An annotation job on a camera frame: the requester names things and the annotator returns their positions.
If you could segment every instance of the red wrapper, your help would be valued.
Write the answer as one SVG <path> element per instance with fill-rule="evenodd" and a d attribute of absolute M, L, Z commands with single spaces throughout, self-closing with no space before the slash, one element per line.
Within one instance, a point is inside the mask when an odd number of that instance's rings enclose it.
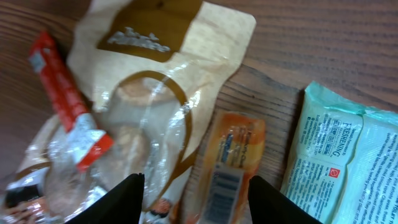
<path fill-rule="evenodd" d="M 62 61 L 53 38 L 43 31 L 30 50 L 29 61 L 68 133 L 73 159 L 79 171 L 87 168 L 113 144 L 105 131 L 97 129 L 73 77 Z"/>

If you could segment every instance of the orange wrapper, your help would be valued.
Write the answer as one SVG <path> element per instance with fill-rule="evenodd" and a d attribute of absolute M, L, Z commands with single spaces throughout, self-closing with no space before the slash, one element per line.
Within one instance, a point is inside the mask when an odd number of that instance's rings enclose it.
<path fill-rule="evenodd" d="M 221 112 L 211 131 L 187 223 L 239 223 L 265 146 L 265 122 Z"/>

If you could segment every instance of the wooden table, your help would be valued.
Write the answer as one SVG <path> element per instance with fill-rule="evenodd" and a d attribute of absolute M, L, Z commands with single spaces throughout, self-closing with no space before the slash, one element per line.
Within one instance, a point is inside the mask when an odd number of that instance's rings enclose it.
<path fill-rule="evenodd" d="M 259 175 L 279 188 L 300 115 L 303 89 L 316 80 L 360 103 L 398 112 L 398 1 L 214 0 L 253 14 L 257 27 L 216 109 L 267 122 Z M 53 114 L 26 58 L 46 27 L 64 55 L 89 0 L 0 0 L 0 194 L 24 151 Z"/>

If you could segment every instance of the green plastic package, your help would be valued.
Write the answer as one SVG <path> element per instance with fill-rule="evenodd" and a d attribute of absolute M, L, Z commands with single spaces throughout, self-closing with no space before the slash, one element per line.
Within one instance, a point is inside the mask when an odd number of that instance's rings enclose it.
<path fill-rule="evenodd" d="M 322 223 L 398 223 L 398 114 L 305 90 L 281 192 Z"/>

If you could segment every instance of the plastic bag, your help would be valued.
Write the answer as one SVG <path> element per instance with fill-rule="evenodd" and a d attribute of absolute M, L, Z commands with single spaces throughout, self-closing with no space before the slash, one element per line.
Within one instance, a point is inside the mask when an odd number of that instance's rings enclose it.
<path fill-rule="evenodd" d="M 105 194 L 78 171 L 65 138 L 56 116 L 44 124 L 26 150 L 16 181 L 7 186 L 0 220 L 63 223 Z"/>
<path fill-rule="evenodd" d="M 322 223 L 396 223 L 397 118 L 311 83 L 280 191 Z"/>
<path fill-rule="evenodd" d="M 77 25 L 68 66 L 105 129 L 130 135 L 95 162 L 95 179 L 110 189 L 143 171 L 142 222 L 178 217 L 217 93 L 254 26 L 249 14 L 198 0 L 94 0 Z"/>
<path fill-rule="evenodd" d="M 97 128 L 58 54 L 54 40 L 46 31 L 34 42 L 29 60 L 68 133 L 65 141 L 73 150 L 73 162 L 80 172 L 86 171 L 112 146 L 113 140 L 104 130 Z"/>

